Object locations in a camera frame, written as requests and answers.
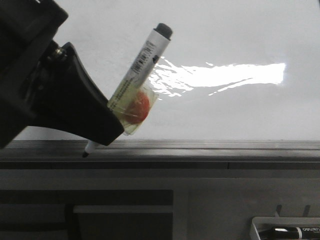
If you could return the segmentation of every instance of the barcode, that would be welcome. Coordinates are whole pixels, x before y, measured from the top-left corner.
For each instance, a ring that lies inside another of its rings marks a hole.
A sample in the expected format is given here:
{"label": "barcode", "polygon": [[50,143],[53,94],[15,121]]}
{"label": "barcode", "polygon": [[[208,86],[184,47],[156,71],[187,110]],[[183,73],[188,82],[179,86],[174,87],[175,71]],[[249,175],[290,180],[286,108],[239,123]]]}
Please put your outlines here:
{"label": "barcode", "polygon": [[136,74],[140,73],[141,69],[144,67],[148,59],[151,57],[154,49],[155,45],[150,41],[146,41],[144,48],[141,50],[140,54],[136,58],[131,68]]}

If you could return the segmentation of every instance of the orange object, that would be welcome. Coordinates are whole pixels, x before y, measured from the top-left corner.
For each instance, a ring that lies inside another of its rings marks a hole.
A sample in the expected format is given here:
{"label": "orange object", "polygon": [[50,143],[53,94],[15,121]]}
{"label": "orange object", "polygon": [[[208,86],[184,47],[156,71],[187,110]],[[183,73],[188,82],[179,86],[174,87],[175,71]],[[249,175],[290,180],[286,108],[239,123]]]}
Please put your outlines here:
{"label": "orange object", "polygon": [[125,120],[130,124],[140,124],[148,116],[150,110],[150,101],[148,96],[139,91],[136,98],[130,103],[129,107],[124,113]]}

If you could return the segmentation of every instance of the whiteboard marker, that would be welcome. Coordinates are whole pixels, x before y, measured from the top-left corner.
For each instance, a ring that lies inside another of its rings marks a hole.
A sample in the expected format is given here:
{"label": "whiteboard marker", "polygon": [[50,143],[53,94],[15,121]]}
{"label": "whiteboard marker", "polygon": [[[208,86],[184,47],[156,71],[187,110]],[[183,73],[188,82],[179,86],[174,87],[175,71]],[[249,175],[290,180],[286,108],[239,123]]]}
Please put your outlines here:
{"label": "whiteboard marker", "polygon": [[[107,103],[107,107],[120,122],[122,121],[123,113],[135,99],[139,89],[147,80],[149,74],[168,46],[172,33],[171,28],[164,23],[159,23],[158,26],[151,31],[138,56]],[[89,140],[82,156],[86,158],[98,145],[98,143]]]}

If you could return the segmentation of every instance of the white surface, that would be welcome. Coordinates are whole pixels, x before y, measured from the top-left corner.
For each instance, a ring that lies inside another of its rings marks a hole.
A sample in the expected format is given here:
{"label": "white surface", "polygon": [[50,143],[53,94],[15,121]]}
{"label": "white surface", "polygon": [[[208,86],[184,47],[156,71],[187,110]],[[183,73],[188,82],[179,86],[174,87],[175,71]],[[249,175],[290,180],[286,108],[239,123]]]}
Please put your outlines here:
{"label": "white surface", "polygon": [[[57,0],[107,98],[152,28],[173,29],[150,115],[122,139],[320,140],[318,0]],[[79,139],[28,127],[17,139]]]}

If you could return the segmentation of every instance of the whiteboard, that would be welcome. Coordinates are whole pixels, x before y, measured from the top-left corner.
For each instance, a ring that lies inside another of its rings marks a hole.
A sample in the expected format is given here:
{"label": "whiteboard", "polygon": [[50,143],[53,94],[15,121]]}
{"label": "whiteboard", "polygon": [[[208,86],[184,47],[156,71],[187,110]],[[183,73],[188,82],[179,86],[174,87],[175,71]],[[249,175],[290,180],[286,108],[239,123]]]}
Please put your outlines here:
{"label": "whiteboard", "polygon": [[[173,30],[148,82],[159,99],[128,140],[320,140],[318,0],[57,0],[110,98],[150,31]],[[18,140],[81,139],[28,127]]]}

